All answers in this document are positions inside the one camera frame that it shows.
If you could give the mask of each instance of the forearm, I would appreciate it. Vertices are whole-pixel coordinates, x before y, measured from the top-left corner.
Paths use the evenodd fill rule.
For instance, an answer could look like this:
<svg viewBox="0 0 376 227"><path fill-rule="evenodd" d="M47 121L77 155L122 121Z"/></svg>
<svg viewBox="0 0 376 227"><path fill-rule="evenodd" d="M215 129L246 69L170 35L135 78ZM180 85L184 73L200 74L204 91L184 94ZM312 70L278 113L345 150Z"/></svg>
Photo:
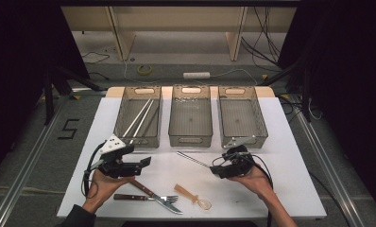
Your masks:
<svg viewBox="0 0 376 227"><path fill-rule="evenodd" d="M280 227L294 227L297 226L294 220L286 212L285 208L282 206L277 195L271 191L267 195L262 197L268 211L271 213L277 225Z"/></svg>

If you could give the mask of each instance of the gray translucent bin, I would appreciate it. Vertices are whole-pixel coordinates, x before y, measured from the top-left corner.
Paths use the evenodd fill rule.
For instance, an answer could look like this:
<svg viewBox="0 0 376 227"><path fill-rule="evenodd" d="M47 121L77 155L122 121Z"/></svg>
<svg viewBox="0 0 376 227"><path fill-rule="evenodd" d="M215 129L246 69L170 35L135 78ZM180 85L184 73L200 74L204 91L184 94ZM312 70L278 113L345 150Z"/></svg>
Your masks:
<svg viewBox="0 0 376 227"><path fill-rule="evenodd" d="M212 143L212 106L209 86L173 86L170 125L171 147L204 147Z"/></svg>
<svg viewBox="0 0 376 227"><path fill-rule="evenodd" d="M158 148L161 105L161 86L126 87L114 134L136 148Z"/></svg>
<svg viewBox="0 0 376 227"><path fill-rule="evenodd" d="M253 137L244 145L261 148L268 137L255 87L218 87L221 146L232 137Z"/></svg>

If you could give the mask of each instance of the person's left hand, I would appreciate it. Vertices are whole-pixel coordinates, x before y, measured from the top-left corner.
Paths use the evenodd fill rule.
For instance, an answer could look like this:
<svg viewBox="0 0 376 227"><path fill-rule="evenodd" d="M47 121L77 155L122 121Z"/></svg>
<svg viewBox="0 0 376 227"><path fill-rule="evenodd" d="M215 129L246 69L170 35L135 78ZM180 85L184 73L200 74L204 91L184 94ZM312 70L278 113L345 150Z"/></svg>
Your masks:
<svg viewBox="0 0 376 227"><path fill-rule="evenodd" d="M121 179L114 179L105 176L100 170L95 170L92 178L91 188L89 189L87 200L82 205L82 208L91 214L96 213L97 209L109 199L109 197L120 186L129 183L135 177L124 177Z"/></svg>

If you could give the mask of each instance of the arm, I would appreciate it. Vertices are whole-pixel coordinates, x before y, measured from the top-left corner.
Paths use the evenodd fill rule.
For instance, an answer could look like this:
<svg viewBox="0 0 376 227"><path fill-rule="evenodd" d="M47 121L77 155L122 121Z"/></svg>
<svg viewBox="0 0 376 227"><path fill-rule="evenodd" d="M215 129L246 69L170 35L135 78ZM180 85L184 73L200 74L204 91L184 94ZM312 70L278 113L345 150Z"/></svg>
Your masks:
<svg viewBox="0 0 376 227"><path fill-rule="evenodd" d="M122 179L113 179L103 175L99 170L95 170L86 201L82 207L74 205L73 210L61 226L94 226L97 209L109 199L115 190L134 178L135 177L124 177Z"/></svg>
<svg viewBox="0 0 376 227"><path fill-rule="evenodd" d="M250 191L256 193L267 206L272 217L276 220L278 226L297 226L294 220L288 215L282 206L273 188L267 180L265 174L256 166L253 166L249 173L243 177L229 178L231 181L241 183Z"/></svg>

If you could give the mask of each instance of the fork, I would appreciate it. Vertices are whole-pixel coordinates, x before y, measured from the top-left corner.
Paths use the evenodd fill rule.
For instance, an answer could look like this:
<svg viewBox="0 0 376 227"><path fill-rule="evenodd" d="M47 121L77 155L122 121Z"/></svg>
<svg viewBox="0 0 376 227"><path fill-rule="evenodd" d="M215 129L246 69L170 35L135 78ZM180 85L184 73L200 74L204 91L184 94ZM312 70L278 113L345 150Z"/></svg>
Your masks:
<svg viewBox="0 0 376 227"><path fill-rule="evenodd" d="M129 200L129 201L153 201L154 199L148 196L136 196L136 195L126 195L126 194L114 194L113 198L116 201ZM174 203L179 199L179 196L162 196L162 200Z"/></svg>

